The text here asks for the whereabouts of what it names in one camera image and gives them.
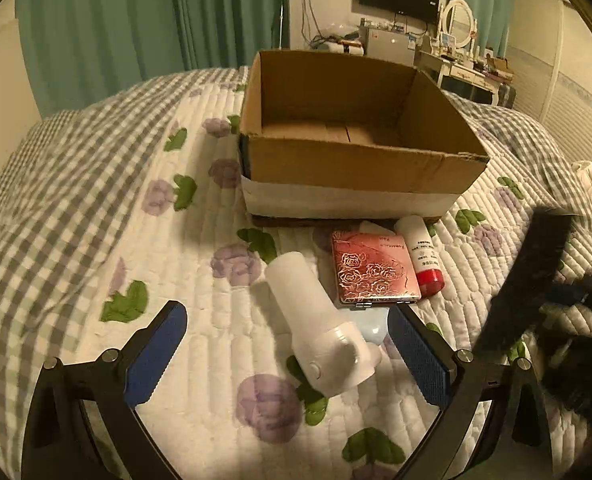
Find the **bed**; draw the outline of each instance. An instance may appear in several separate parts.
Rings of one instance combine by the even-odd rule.
[[[357,388],[316,407],[298,398],[263,253],[301,251],[333,294],[330,227],[258,228],[247,216],[235,135],[246,79],[246,68],[163,76],[61,112],[34,127],[1,172],[0,466],[10,478],[20,477],[45,357],[86,361],[120,348],[168,299],[187,307],[188,332],[137,411],[183,478],[388,479],[435,418],[388,340]],[[432,225],[446,285],[414,307],[456,349],[471,348],[536,204],[580,215],[559,278],[592,270],[592,204],[536,121],[448,97],[491,156]],[[250,230],[260,249],[250,248]],[[592,334],[591,312],[573,308],[565,322]],[[524,344],[537,361],[533,341]],[[552,399],[546,408],[560,472],[587,427]],[[479,406],[451,474],[487,409]],[[356,452],[361,438],[373,451]]]

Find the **red bottle cap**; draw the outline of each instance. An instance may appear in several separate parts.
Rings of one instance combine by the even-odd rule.
[[[440,269],[422,270],[416,274],[416,279],[423,298],[429,298],[429,296],[437,294],[445,286],[445,279],[442,277]]]

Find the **white tape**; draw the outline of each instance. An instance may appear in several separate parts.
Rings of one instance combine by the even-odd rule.
[[[457,194],[356,191],[242,178],[247,212],[273,218],[425,218],[444,215]]]

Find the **pink metallic case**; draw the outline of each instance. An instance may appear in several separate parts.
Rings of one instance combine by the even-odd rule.
[[[411,258],[401,236],[335,231],[332,251],[341,303],[420,299]]]

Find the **white wardrobe door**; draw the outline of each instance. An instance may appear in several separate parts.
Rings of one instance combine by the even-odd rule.
[[[540,120],[560,34],[559,0],[513,0],[507,59],[514,71],[514,109]]]
[[[543,124],[570,162],[592,160],[592,34],[571,7],[562,23],[560,70]]]

